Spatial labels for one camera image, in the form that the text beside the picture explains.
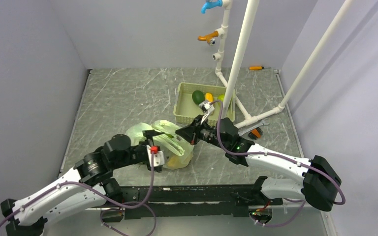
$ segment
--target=orange faucet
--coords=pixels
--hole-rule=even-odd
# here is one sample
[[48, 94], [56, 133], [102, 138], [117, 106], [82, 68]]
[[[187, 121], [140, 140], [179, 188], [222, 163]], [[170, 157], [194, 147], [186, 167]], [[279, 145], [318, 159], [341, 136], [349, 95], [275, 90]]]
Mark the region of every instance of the orange faucet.
[[199, 41], [206, 41], [206, 43], [209, 45], [209, 46], [212, 46], [215, 44], [215, 39], [214, 37], [218, 37], [219, 34], [218, 34], [218, 31], [214, 31], [213, 33], [210, 33], [210, 34], [207, 34], [205, 36], [199, 36], [198, 37], [198, 40]]

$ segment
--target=gray marble surface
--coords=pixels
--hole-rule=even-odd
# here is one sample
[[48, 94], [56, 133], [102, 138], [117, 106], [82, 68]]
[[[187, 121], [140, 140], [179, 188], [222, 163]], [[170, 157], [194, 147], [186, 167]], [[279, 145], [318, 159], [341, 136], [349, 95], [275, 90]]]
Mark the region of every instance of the gray marble surface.
[[[225, 78], [229, 77], [230, 69], [222, 72]], [[213, 68], [92, 70], [63, 171], [137, 123], [151, 124], [159, 119], [175, 122], [173, 106], [181, 82], [222, 86]], [[270, 68], [260, 71], [241, 68], [236, 92], [251, 115], [272, 109], [282, 99], [280, 85]], [[235, 123], [243, 119], [236, 108]], [[262, 127], [264, 134], [257, 143], [299, 157], [287, 111], [269, 117], [268, 121], [270, 125]], [[220, 148], [200, 142], [187, 167], [156, 173], [155, 185], [246, 184], [254, 183], [260, 175], [278, 177], [266, 169], [234, 165]], [[116, 170], [114, 177], [122, 186], [148, 185], [150, 172], [146, 166], [133, 165]]]

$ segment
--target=plastic bag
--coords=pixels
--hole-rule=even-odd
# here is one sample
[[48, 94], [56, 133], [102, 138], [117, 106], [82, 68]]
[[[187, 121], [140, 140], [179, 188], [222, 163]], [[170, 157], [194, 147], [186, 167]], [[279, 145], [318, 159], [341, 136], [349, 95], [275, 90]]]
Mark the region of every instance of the plastic bag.
[[143, 130], [154, 129], [164, 132], [162, 135], [154, 136], [153, 140], [168, 157], [163, 167], [175, 170], [187, 166], [193, 157], [193, 146], [175, 133], [179, 128], [167, 120], [157, 120], [152, 125], [146, 123], [134, 125], [125, 134], [131, 139], [131, 145], [137, 145], [138, 142], [145, 139]]

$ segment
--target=white wall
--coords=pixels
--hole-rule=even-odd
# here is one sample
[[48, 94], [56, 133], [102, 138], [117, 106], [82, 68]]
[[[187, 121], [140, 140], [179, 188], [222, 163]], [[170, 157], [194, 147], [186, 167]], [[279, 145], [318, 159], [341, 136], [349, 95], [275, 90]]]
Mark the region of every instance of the white wall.
[[48, 0], [0, 0], [0, 203], [57, 177], [86, 74]]
[[[289, 102], [305, 155], [342, 178], [347, 202], [332, 211], [341, 236], [378, 235], [378, 1], [354, 2]], [[341, 4], [316, 4], [283, 65], [285, 91]]]
[[[205, 0], [51, 0], [87, 68], [215, 67], [213, 47], [197, 41], [222, 23]], [[261, 0], [243, 66], [281, 68], [316, 0]], [[230, 67], [246, 10], [234, 0], [223, 66]]]

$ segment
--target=metal wrench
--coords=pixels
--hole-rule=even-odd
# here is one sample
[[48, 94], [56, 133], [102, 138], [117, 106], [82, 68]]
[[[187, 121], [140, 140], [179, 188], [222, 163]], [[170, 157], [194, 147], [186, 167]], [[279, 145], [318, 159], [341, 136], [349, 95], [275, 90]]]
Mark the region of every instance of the metal wrench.
[[258, 123], [254, 124], [253, 126], [247, 127], [247, 128], [245, 128], [243, 130], [239, 130], [238, 131], [238, 135], [242, 136], [242, 135], [244, 135], [244, 134], [252, 131], [253, 129], [256, 129], [256, 128], [258, 128], [260, 126], [264, 126], [264, 125], [270, 125], [270, 123], [267, 122], [267, 118], [262, 119], [261, 121], [259, 121]]

